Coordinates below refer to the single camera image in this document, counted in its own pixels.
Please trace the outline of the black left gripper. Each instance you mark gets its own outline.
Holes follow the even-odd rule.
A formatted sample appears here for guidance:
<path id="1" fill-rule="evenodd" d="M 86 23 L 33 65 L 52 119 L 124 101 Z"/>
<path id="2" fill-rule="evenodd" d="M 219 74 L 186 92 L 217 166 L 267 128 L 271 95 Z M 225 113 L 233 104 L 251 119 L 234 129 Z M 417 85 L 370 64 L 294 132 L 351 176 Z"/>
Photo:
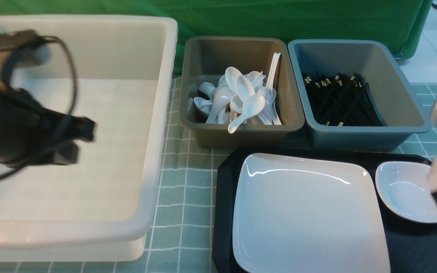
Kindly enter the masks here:
<path id="1" fill-rule="evenodd" d="M 25 89 L 13 90 L 19 104 L 0 91 L 0 164 L 9 168 L 21 166 L 30 153 L 46 140 L 59 121 L 61 112 L 47 109 Z M 93 142 L 96 123 L 85 116 L 72 116 L 66 128 L 66 137 L 71 140 Z M 57 145 L 50 154 L 51 165 L 74 165 L 78 163 L 79 147 L 74 141 Z"/>

